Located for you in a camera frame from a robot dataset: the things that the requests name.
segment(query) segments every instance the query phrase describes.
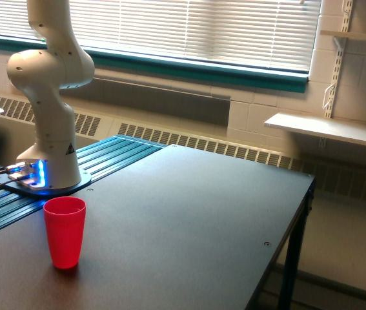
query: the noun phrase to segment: blue led light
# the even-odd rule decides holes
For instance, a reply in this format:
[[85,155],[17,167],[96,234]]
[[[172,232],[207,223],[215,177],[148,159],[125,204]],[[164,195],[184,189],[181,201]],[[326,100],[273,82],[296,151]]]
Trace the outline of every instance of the blue led light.
[[43,187],[45,186],[45,165],[41,160],[38,160],[38,169],[39,169],[39,185]]

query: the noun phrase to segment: window blind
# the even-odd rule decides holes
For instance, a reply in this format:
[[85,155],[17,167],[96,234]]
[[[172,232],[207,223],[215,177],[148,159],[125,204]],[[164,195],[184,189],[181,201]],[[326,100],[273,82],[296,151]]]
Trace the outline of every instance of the window blind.
[[[308,72],[321,0],[70,0],[81,45]],[[25,0],[0,0],[0,36],[38,39]]]

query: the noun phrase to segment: radiator vent grille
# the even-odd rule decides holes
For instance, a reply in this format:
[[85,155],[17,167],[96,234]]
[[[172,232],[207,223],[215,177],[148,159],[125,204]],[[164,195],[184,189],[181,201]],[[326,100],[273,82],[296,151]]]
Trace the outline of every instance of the radiator vent grille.
[[137,138],[142,137],[143,139],[160,142],[165,145],[178,144],[193,149],[206,150],[226,156],[256,161],[274,167],[313,174],[316,175],[317,191],[331,192],[366,201],[366,171],[364,170],[356,170],[350,167],[341,167],[311,160],[303,161],[279,152],[212,138],[182,135],[177,132],[144,127],[137,127],[137,130],[135,128],[135,125],[122,123],[118,134],[127,134]]
[[[35,123],[34,111],[29,102],[0,97],[0,108],[4,110],[1,117]],[[75,132],[94,137],[100,121],[101,118],[96,116],[75,113]]]

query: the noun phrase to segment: dark gray table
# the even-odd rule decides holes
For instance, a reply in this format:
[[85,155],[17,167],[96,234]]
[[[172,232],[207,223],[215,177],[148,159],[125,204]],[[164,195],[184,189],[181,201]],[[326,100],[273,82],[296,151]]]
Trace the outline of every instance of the dark gray table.
[[74,195],[88,205],[80,263],[69,273],[52,267],[42,211],[2,229],[0,309],[252,308],[291,232],[287,308],[313,183],[167,147]]

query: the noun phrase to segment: warning label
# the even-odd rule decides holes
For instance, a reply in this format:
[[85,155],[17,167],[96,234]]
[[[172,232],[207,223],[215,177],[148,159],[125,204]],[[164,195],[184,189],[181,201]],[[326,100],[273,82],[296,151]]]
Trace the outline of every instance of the warning label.
[[72,146],[72,143],[69,143],[68,150],[66,150],[65,155],[75,153],[74,147]]

